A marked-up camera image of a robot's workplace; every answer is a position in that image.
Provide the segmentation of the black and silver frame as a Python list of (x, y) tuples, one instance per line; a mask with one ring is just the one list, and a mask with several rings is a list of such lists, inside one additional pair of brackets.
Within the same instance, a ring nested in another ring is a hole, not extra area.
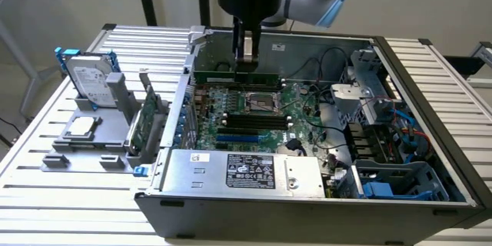
[(492, 89), (492, 77), (476, 77), (484, 68), (492, 70), (492, 43), (480, 41), (469, 56), (445, 56), (453, 69), (475, 88)]

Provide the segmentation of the black upright post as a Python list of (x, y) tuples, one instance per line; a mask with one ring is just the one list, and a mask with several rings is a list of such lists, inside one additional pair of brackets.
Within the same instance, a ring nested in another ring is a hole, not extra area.
[(147, 21), (147, 25), (156, 27), (157, 26), (157, 18), (155, 14), (155, 7), (152, 0), (141, 0), (141, 6), (144, 11), (144, 17)]
[(211, 9), (209, 0), (199, 0), (199, 16), (200, 24), (205, 27), (211, 26)]

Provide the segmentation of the silver CPU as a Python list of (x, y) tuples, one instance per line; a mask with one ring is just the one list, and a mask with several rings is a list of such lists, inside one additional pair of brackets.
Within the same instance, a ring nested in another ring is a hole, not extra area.
[(69, 136), (87, 136), (92, 132), (100, 123), (99, 117), (81, 116), (72, 120), (72, 123), (67, 130)]

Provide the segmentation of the silver hard disk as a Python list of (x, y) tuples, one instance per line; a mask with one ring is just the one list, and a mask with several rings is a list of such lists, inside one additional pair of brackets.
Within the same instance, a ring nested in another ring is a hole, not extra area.
[(75, 70), (79, 77), (79, 85), (75, 85), (79, 95), (96, 107), (115, 108), (112, 91), (107, 85), (109, 74), (103, 74), (96, 68), (76, 67)]

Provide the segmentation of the blue disk caddy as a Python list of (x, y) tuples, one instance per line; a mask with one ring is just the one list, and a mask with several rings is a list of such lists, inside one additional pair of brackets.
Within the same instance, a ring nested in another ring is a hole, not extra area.
[(56, 47), (55, 56), (60, 63), (63, 71), (69, 76), (75, 85), (79, 85), (79, 77), (76, 77), (76, 67), (87, 67), (99, 69), (103, 74), (120, 72), (117, 56), (115, 52), (96, 53), (83, 52), (76, 48)]

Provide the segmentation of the blue plastic drive bay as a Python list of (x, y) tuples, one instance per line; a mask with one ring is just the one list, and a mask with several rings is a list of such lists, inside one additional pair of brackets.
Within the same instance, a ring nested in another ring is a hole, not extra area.
[(372, 160), (353, 162), (369, 199), (449, 201), (435, 169), (424, 161), (380, 164)]

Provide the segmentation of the green graphics card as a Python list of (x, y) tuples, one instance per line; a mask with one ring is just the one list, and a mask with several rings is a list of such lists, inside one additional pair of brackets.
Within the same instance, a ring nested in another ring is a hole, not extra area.
[(149, 142), (152, 132), (153, 119), (156, 114), (163, 113), (163, 103), (160, 96), (155, 93), (152, 83), (148, 77), (148, 70), (140, 69), (139, 78), (145, 90), (145, 98), (141, 107), (135, 116), (135, 121), (129, 128), (128, 153), (131, 156), (137, 156), (145, 149)]

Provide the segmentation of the green RAM stick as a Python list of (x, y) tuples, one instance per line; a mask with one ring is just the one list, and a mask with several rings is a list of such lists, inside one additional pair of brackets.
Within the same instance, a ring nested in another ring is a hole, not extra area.
[(279, 74), (241, 73), (232, 71), (195, 71), (193, 77), (197, 84), (228, 83), (276, 86), (281, 80)]

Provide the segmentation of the blue expansion slot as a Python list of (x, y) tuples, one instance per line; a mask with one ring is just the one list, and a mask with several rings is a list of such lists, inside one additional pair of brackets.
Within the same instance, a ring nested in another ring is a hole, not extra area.
[(217, 142), (259, 143), (257, 135), (217, 135)]

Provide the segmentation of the black RAM slot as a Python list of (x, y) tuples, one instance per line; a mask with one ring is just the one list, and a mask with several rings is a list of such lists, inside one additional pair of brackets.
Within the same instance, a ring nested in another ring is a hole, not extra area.
[(239, 125), (247, 125), (247, 124), (259, 124), (259, 125), (288, 125), (288, 123), (276, 123), (276, 122), (228, 122), (227, 120), (223, 122), (223, 125), (233, 125), (233, 124), (239, 124)]
[(281, 116), (248, 116), (248, 115), (232, 115), (224, 118), (228, 122), (276, 122), (285, 123), (288, 120)]
[(227, 125), (224, 128), (239, 128), (239, 129), (251, 129), (251, 130), (287, 130), (289, 127), (287, 125), (259, 125), (259, 124), (247, 124), (247, 125)]
[(257, 119), (287, 119), (288, 115), (264, 115), (264, 114), (249, 114), (249, 113), (223, 113), (225, 118), (257, 118)]

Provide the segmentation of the green motherboard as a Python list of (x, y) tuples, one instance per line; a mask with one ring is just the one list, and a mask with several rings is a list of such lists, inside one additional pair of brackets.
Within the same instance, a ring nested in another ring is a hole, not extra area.
[[(309, 98), (317, 92), (315, 85), (281, 78), (276, 86), (245, 85), (227, 83), (197, 84), (191, 103), (192, 114), (189, 125), (179, 123), (173, 137), (176, 149), (219, 150), (233, 152), (280, 153), (308, 156), (311, 151), (288, 150), (287, 143), (296, 139), (303, 147), (309, 147), (313, 137), (321, 132), (320, 108), (316, 98)], [(281, 114), (288, 115), (287, 130), (251, 130), (224, 128), (223, 113), (241, 112), (244, 92), (275, 92), (279, 94)], [(217, 135), (257, 135), (259, 143), (217, 142)]]

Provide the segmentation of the grey plastic bracket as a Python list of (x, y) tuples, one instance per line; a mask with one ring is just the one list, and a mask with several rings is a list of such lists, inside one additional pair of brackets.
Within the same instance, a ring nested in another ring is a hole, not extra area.
[(336, 100), (360, 100), (372, 99), (375, 94), (367, 86), (355, 86), (351, 84), (333, 84), (331, 94)]

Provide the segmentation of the grey parts rack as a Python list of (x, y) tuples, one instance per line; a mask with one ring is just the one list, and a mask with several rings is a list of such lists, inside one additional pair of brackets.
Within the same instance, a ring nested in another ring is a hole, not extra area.
[[(131, 156), (128, 133), (144, 99), (136, 99), (124, 82), (123, 73), (111, 73), (107, 77), (107, 85), (116, 103), (115, 108), (92, 108), (87, 99), (76, 98), (77, 109), (52, 143), (51, 152), (43, 158), (41, 171), (132, 173), (136, 166), (153, 162), (168, 115), (168, 102), (161, 99), (163, 113), (155, 116), (145, 149), (137, 156)], [(67, 135), (72, 120), (81, 116), (99, 117), (101, 121), (87, 136)]]

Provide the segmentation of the silver power supply unit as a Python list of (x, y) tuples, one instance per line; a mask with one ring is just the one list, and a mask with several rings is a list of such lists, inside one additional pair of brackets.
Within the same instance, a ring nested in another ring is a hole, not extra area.
[(160, 191), (205, 198), (324, 198), (315, 157), (275, 153), (173, 150)]

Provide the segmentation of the grey metal disk bay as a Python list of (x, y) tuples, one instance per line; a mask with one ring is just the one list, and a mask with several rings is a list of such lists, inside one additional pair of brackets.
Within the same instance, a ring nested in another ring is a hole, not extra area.
[(340, 82), (356, 86), (375, 86), (383, 62), (373, 49), (361, 49), (351, 53), (343, 69)]

